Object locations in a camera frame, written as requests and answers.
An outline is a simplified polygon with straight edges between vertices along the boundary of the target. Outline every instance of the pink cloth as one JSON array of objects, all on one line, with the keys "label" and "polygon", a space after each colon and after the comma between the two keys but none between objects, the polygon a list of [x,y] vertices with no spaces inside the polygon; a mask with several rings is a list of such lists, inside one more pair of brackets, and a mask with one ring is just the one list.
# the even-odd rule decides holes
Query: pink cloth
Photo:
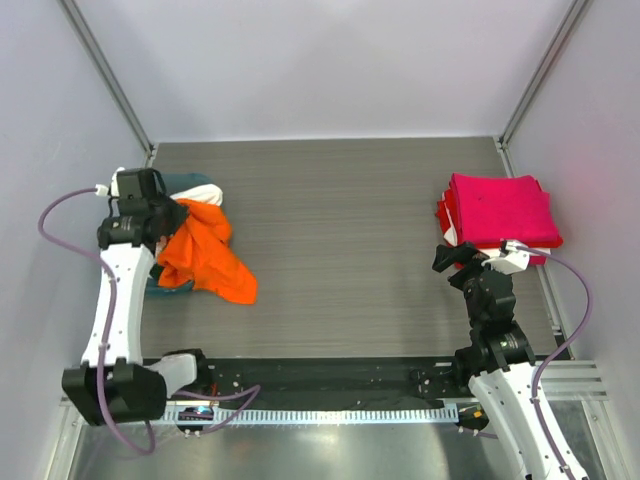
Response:
[{"label": "pink cloth", "polygon": [[450,185],[457,201],[454,223],[460,241],[494,245],[517,239],[538,247],[562,245],[551,217],[550,196],[532,176],[481,178],[454,173]]}]

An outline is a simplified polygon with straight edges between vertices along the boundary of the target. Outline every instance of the reflective metal surface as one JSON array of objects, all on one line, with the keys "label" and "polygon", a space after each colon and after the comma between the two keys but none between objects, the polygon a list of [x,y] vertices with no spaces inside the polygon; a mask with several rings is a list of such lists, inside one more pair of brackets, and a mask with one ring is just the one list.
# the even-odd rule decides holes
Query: reflective metal surface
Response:
[{"label": "reflective metal surface", "polygon": [[[554,406],[591,480],[604,479],[580,402]],[[141,445],[143,427],[126,427]],[[85,427],[74,480],[500,480],[511,479],[496,440],[459,434],[452,425],[355,425],[229,428],[185,439],[157,427],[159,449],[132,457],[105,429]]]}]

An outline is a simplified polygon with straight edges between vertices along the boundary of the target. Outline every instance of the metal corner post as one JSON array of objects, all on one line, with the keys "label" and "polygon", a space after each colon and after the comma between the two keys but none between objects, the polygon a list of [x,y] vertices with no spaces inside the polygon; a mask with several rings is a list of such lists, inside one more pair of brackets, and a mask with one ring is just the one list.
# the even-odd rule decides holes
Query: metal corner post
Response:
[{"label": "metal corner post", "polygon": [[134,135],[140,142],[142,146],[145,156],[147,158],[151,158],[153,145],[147,136],[147,133],[144,131],[136,112],[133,110],[133,107],[129,103],[127,96],[125,95],[118,79],[116,78],[113,70],[111,70],[111,66],[107,61],[98,41],[96,40],[93,32],[89,28],[84,15],[78,8],[78,5],[75,0],[58,0],[58,4],[62,7],[62,10],[66,14],[71,26],[75,30],[78,38],[82,42],[85,50],[91,60],[93,61],[94,66],[98,70],[98,73],[104,80],[104,83],[109,90],[109,93],[113,97],[113,100],[118,105],[118,108],[124,115],[127,123],[133,130]]},{"label": "metal corner post", "polygon": [[524,94],[520,98],[518,106],[511,115],[504,133],[499,137],[498,142],[503,149],[508,148],[509,142],[513,138],[514,133],[520,126],[522,119],[529,110],[529,107],[531,106],[536,95],[540,91],[542,84],[551,72],[553,65],[562,53],[562,50],[567,44],[567,41],[575,32],[576,27],[580,23],[580,20],[584,17],[584,14],[591,2],[592,0],[573,0],[573,2],[571,3],[571,6],[567,10],[564,19],[560,23],[558,30],[551,40],[547,51],[542,57],[542,61],[538,65],[536,72],[529,81],[529,85],[527,85]]}]

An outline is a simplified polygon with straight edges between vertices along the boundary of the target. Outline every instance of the orange cloth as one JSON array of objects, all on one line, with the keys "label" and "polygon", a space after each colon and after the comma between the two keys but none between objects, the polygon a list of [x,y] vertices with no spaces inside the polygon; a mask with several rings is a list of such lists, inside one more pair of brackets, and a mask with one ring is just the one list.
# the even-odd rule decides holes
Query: orange cloth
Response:
[{"label": "orange cloth", "polygon": [[229,248],[231,224],[217,205],[177,200],[189,216],[158,255],[164,267],[158,285],[176,288],[189,280],[233,303],[255,303],[258,282]]}]

